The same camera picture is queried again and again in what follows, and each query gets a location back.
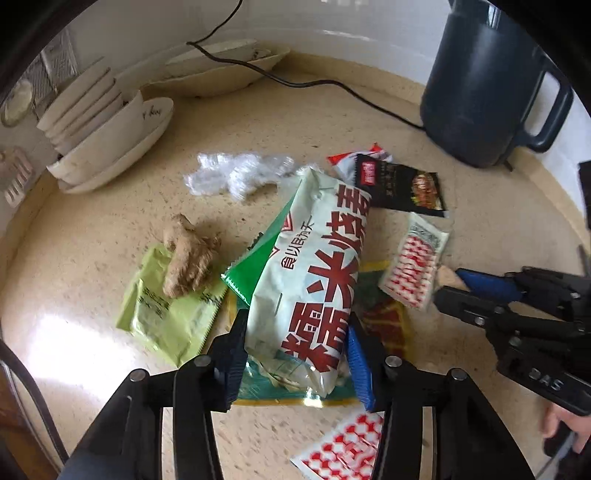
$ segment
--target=red and white packet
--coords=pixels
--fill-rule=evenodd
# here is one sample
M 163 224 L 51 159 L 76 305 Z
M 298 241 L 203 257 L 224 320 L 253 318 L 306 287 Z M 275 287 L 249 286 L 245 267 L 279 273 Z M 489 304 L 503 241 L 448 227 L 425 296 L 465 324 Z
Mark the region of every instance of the red and white packet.
M 309 168 L 256 284 L 245 347 L 273 377 L 335 387 L 371 195 Z
M 291 459 L 310 480 L 370 480 L 384 414 L 356 413 Z
M 411 213 L 407 234 L 384 272 L 379 288 L 408 307 L 426 308 L 433 292 L 437 263 L 448 237 L 449 233 L 439 231 Z
M 394 163 L 392 155 L 386 152 L 377 143 L 367 151 L 341 153 L 340 155 L 331 155 L 326 159 L 333 166 L 335 172 L 341 180 L 350 185 L 355 184 L 355 164 L 357 162 L 357 155 L 363 154 L 376 160 L 382 160 L 388 163 Z

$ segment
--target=black power cord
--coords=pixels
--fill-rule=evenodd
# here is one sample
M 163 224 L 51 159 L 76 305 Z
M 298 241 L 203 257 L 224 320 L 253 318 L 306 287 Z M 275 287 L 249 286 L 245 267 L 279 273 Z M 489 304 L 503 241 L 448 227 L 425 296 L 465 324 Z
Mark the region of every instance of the black power cord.
M 289 87 L 289 88 L 308 88 L 308 87 L 318 87 L 320 85 L 336 85 L 337 87 L 342 88 L 345 92 L 354 96 L 357 100 L 360 100 L 361 102 L 370 106 L 371 108 L 375 108 L 377 111 L 385 113 L 386 115 L 389 115 L 389 116 L 395 118 L 396 120 L 401 121 L 403 124 L 406 124 L 409 127 L 416 128 L 417 130 L 425 130 L 422 125 L 417 125 L 417 124 L 411 122 L 410 120 L 405 119 L 403 116 L 400 116 L 397 113 L 391 112 L 390 110 L 388 110 L 384 107 L 381 107 L 379 105 L 376 105 L 375 103 L 367 100 L 367 98 L 358 94 L 352 88 L 346 86 L 344 83 L 339 82 L 338 80 L 323 79 L 323 80 L 314 80 L 312 82 L 303 82 L 303 83 L 290 82 L 289 80 L 282 79 L 281 77 L 278 77 L 277 75 L 275 75 L 271 72 L 266 72 L 262 68 L 259 68 L 256 65 L 253 65 L 251 63 L 248 63 L 248 62 L 245 62 L 242 60 L 221 59 L 219 57 L 216 57 L 215 55 L 212 55 L 207 50 L 205 50 L 205 48 L 203 48 L 201 45 L 199 45 L 204 40 L 207 40 L 208 38 L 210 38 L 215 32 L 217 32 L 220 28 L 222 28 L 226 23 L 228 23 L 230 21 L 230 19 L 236 14 L 236 12 L 238 12 L 239 8 L 242 6 L 242 2 L 243 2 L 243 0 L 239 0 L 236 8 L 227 17 L 227 19 L 225 19 L 216 28 L 214 28 L 209 35 L 206 35 L 205 37 L 203 37 L 197 41 L 189 41 L 189 42 L 187 42 L 187 45 L 190 45 L 190 46 L 198 49 L 201 53 L 203 53 L 210 60 L 213 60 L 213 61 L 216 61 L 219 63 L 229 64 L 229 65 L 241 65 L 241 66 L 246 67 L 248 69 L 254 70 L 255 72 L 258 72 L 261 75 L 264 75 L 265 77 L 270 78 L 271 80 L 274 80 L 277 83 L 285 85 L 286 87 Z
M 205 35 L 203 38 L 200 38 L 195 43 L 201 43 L 202 41 L 206 41 L 209 37 L 213 37 L 215 32 L 217 32 L 220 28 L 222 28 L 225 24 L 227 24 L 232 19 L 232 17 L 234 15 L 236 15 L 236 12 L 238 12 L 238 10 L 240 10 L 240 7 L 242 6 L 243 1 L 244 0 L 238 0 L 238 4 L 237 4 L 236 8 L 232 11 L 232 13 L 228 16 L 227 19 L 225 19 L 222 23 L 220 23 L 216 28 L 211 30 L 211 32 L 208 35 Z

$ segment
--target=cable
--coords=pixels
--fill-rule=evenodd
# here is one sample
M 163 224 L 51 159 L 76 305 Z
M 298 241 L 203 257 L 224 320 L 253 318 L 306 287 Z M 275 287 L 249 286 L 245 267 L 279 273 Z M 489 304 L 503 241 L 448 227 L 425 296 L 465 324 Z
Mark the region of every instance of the cable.
M 282 79 L 281 77 L 278 77 L 277 75 L 275 75 L 271 72 L 266 72 L 262 68 L 259 68 L 256 65 L 253 65 L 251 63 L 241 61 L 241 60 L 221 59 L 219 57 L 216 57 L 215 55 L 212 55 L 207 50 L 205 50 L 205 48 L 203 48 L 201 45 L 199 45 L 202 41 L 210 38 L 222 26 L 224 26 L 226 23 L 228 23 L 230 21 L 230 19 L 236 14 L 236 12 L 238 12 L 238 9 L 242 6 L 242 2 L 243 2 L 243 0 L 238 0 L 238 4 L 237 4 L 236 8 L 232 11 L 230 16 L 228 16 L 227 19 L 225 19 L 216 28 L 214 28 L 209 35 L 206 35 L 205 37 L 203 37 L 197 41 L 189 41 L 189 42 L 187 42 L 187 45 L 190 45 L 191 47 L 198 49 L 201 53 L 203 53 L 210 60 L 213 60 L 213 61 L 216 61 L 219 63 L 226 63 L 229 65 L 241 65 L 241 66 L 246 67 L 248 69 L 254 70 L 255 72 L 258 72 L 261 75 L 264 75 L 265 77 L 270 78 L 271 80 L 274 80 L 277 83 L 285 85 L 286 87 L 289 87 L 289 88 L 308 88 L 308 87 L 316 87 L 316 86 L 320 86 L 320 85 L 336 85 L 337 87 L 342 88 L 345 92 L 354 96 L 357 100 L 363 102 L 364 104 L 370 106 L 371 108 L 375 108 L 377 111 L 385 113 L 386 115 L 389 115 L 389 116 L 395 118 L 396 120 L 401 121 L 403 124 L 406 124 L 409 127 L 416 128 L 417 130 L 425 130 L 425 128 L 422 125 L 417 125 L 417 124 L 411 122 L 410 120 L 405 119 L 403 116 L 400 116 L 397 113 L 391 112 L 390 110 L 388 110 L 384 107 L 381 107 L 379 105 L 376 105 L 375 103 L 367 100 L 367 98 L 361 96 L 360 94 L 355 92 L 352 88 L 347 87 L 344 83 L 339 82 L 338 80 L 324 79 L 324 80 L 314 80 L 312 82 L 303 82 L 303 83 L 290 82 L 289 80 Z
M 57 427 L 53 422 L 53 418 L 51 418 L 49 407 L 47 407 L 47 403 L 45 403 L 45 399 L 41 394 L 41 390 L 39 390 L 37 383 L 35 383 L 35 380 L 27 368 L 22 364 L 22 362 L 18 359 L 14 352 L 10 350 L 8 345 L 4 343 L 2 339 L 0 339 L 0 360 L 4 362 L 4 364 L 17 376 L 17 378 L 22 382 L 23 386 L 29 392 L 29 395 L 33 399 L 33 403 L 39 411 L 43 425 L 45 425 L 47 433 L 49 434 L 49 438 L 51 439 L 51 442 L 53 443 L 60 460 L 63 463 L 66 463 L 69 458 L 68 452 L 61 441 L 60 433 L 57 431 Z
M 203 38 L 199 39 L 196 41 L 196 43 L 201 43 L 202 41 L 206 41 L 209 37 L 213 37 L 214 33 L 217 32 L 220 28 L 222 28 L 225 24 L 227 24 L 234 15 L 236 15 L 236 12 L 238 12 L 238 10 L 240 9 L 240 7 L 242 6 L 242 2 L 243 0 L 238 0 L 238 4 L 236 6 L 236 8 L 233 10 L 233 12 L 230 14 L 230 16 L 228 16 L 227 19 L 225 19 L 222 23 L 220 23 L 216 28 L 214 28 L 209 35 L 205 35 Z

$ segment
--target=white plate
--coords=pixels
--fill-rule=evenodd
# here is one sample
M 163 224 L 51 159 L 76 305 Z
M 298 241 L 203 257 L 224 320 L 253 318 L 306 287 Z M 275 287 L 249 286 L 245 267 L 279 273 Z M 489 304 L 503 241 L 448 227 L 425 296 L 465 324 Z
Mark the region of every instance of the white plate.
M 88 120 L 73 134 L 64 137 L 59 143 L 51 142 L 53 147 L 62 155 L 67 155 L 80 145 L 92 132 L 105 124 L 123 107 L 123 95 L 120 93 L 115 100 Z
M 259 42 L 259 49 L 271 50 L 271 56 L 253 60 L 248 63 L 256 65 L 268 72 L 279 63 L 289 52 L 287 46 Z M 180 95 L 194 98 L 221 95 L 234 92 L 256 82 L 262 74 L 247 69 L 241 65 L 230 65 L 208 70 L 203 73 L 187 75 L 186 77 L 151 82 L 142 88 L 148 95 Z
M 49 108 L 45 111 L 37 128 L 48 131 L 60 118 L 74 105 L 90 88 L 100 80 L 107 72 L 109 66 L 106 60 L 101 57 L 81 73 L 76 79 L 68 85 L 66 90 L 61 92 Z
M 60 190 L 64 193 L 71 194 L 91 192 L 121 175 L 142 158 L 158 141 L 168 127 L 170 119 L 173 117 L 173 111 L 174 103 L 170 98 L 154 98 L 144 102 L 145 121 L 143 140 L 106 170 L 103 170 L 81 185 L 72 187 L 63 181 L 59 181 Z
M 221 59 L 250 61 L 254 56 L 255 45 L 256 40 L 245 38 L 204 45 L 203 48 Z M 170 59 L 165 64 L 166 70 L 173 77 L 202 73 L 219 66 L 218 62 L 208 59 L 196 48 Z
M 53 145 L 62 143 L 67 137 L 74 135 L 80 128 L 85 126 L 117 98 L 121 100 L 119 103 L 119 108 L 122 108 L 123 96 L 121 95 L 119 86 L 115 82 L 115 84 L 102 97 L 100 97 L 94 105 L 92 105 L 86 112 L 74 120 L 62 133 L 56 135 L 55 137 L 50 137 L 49 141 Z
M 78 100 L 72 107 L 64 113 L 61 118 L 53 124 L 53 126 L 45 132 L 45 136 L 49 139 L 60 135 L 72 122 L 74 122 L 80 115 L 83 115 L 88 109 L 98 102 L 107 92 L 116 88 L 115 77 L 111 73 L 111 69 L 96 82 L 88 92 L 86 92 L 80 100 Z
M 131 67 L 116 75 L 117 84 L 122 92 L 130 90 L 140 90 L 146 83 L 165 79 L 168 74 L 164 64 L 176 55 L 190 50 L 196 50 L 186 43 L 175 45 L 174 47 L 161 50 L 148 58 L 135 63 Z
M 143 113 L 144 99 L 137 92 L 130 103 L 65 157 L 47 166 L 47 170 L 70 185 L 90 180 L 140 141 L 144 131 Z

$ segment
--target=black sauce packet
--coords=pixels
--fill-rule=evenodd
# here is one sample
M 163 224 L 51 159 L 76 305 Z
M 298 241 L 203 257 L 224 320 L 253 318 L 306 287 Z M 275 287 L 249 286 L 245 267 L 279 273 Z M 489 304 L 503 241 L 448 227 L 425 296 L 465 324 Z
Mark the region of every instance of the black sauce packet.
M 447 215 L 436 173 L 358 154 L 355 186 L 371 194 L 373 207 L 437 217 Z

